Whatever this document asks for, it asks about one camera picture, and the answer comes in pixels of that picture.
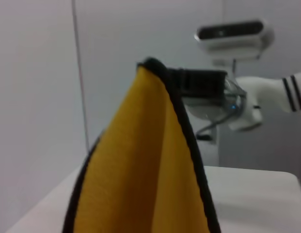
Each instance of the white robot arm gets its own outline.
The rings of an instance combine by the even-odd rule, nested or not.
[[[272,102],[288,113],[301,110],[301,73],[279,80],[240,77],[236,81],[246,91],[247,98],[240,116],[229,124],[232,130],[260,125],[260,103],[264,101]]]

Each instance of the black stripe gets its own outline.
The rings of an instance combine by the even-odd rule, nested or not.
[[[297,95],[297,99],[298,99],[298,102],[299,102],[299,107],[301,109],[301,94],[300,94],[300,90],[299,90],[299,86],[298,86],[296,77],[294,75],[291,75],[290,78],[291,78],[292,84],[294,85],[295,92],[296,92],[296,95]]]
[[[287,94],[287,97],[288,97],[288,101],[289,101],[289,104],[290,104],[291,111],[295,112],[296,107],[295,107],[294,101],[292,99],[290,88],[288,86],[286,78],[283,78],[283,83],[284,83],[284,87],[285,87],[285,91],[286,91],[286,94]]]
[[[153,58],[149,58],[143,64],[139,65],[143,66],[144,68],[158,76],[165,85],[165,89],[170,96],[170,100],[173,104],[178,122],[181,126],[182,132],[190,150],[190,156],[193,162],[193,168],[197,184],[200,189],[200,196],[203,201],[204,212],[207,218],[209,232],[220,233],[221,230],[217,219],[215,207],[213,204],[212,196],[208,188],[202,157],[200,155],[200,150],[198,148],[193,129],[189,122],[185,106],[181,100],[180,93],[177,91],[174,82],[172,82],[168,69],[160,61]]]
[[[92,146],[91,150],[89,151],[89,155],[87,156],[87,158],[82,166],[82,169],[77,177],[75,187],[74,187],[74,190],[73,190],[73,193],[70,198],[69,205],[68,205],[68,208],[66,211],[66,216],[65,216],[65,220],[64,220],[62,233],[73,233],[74,232],[75,217],[76,217],[78,203],[79,203],[79,199],[80,199],[82,184],[83,184],[86,172],[87,172],[87,167],[88,167],[89,161],[92,157],[92,154],[94,153],[94,151],[96,149],[96,146],[98,145],[98,143],[100,141],[100,137],[101,137],[101,135],[97,138],[97,140],[95,141],[95,144]]]

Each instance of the gray wall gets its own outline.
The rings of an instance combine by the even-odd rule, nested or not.
[[[220,22],[222,0],[76,1],[77,26],[90,145],[106,127],[148,56],[167,66],[211,68],[193,34]],[[195,130],[205,122],[190,116]],[[217,147],[200,144],[207,164]]]
[[[86,155],[70,0],[0,0],[0,233]]]
[[[241,64],[238,76],[281,78],[301,71],[301,0],[226,0],[225,20],[267,19],[275,43],[256,63]],[[221,127],[220,165],[287,171],[301,178],[301,113],[263,104],[264,125],[251,133]]]

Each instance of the black fabric edge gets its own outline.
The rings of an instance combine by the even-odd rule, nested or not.
[[[207,218],[208,229],[210,233],[220,233],[220,225],[215,211],[210,190],[208,188],[207,179],[204,171],[202,157],[196,138],[193,133],[185,106],[181,100],[180,94],[177,92],[169,75],[168,69],[157,59],[148,58],[144,63],[138,66],[144,67],[156,76],[158,76],[165,85],[165,89],[169,93],[170,100],[173,104],[178,122],[186,139],[193,162],[196,180],[200,189],[200,196],[204,204],[204,212]]]
[[[97,140],[95,141],[91,150],[89,151],[88,156],[83,163],[82,169],[76,179],[76,183],[75,183],[75,186],[74,186],[74,189],[73,189],[70,201],[69,201],[69,205],[68,205],[68,208],[66,211],[62,233],[74,233],[74,224],[75,224],[75,218],[76,218],[78,203],[79,203],[79,199],[80,199],[80,194],[81,194],[81,190],[82,190],[82,184],[83,184],[86,172],[87,172],[88,164],[91,160],[91,157],[92,157],[100,139],[101,139],[101,135],[97,138]]]

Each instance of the yellow cloth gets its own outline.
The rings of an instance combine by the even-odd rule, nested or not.
[[[171,82],[154,73],[164,76],[167,70],[154,59],[139,66],[126,98],[90,153],[64,233],[220,232],[202,163],[197,165],[199,186],[183,133],[188,118],[188,125],[179,123],[166,87]]]

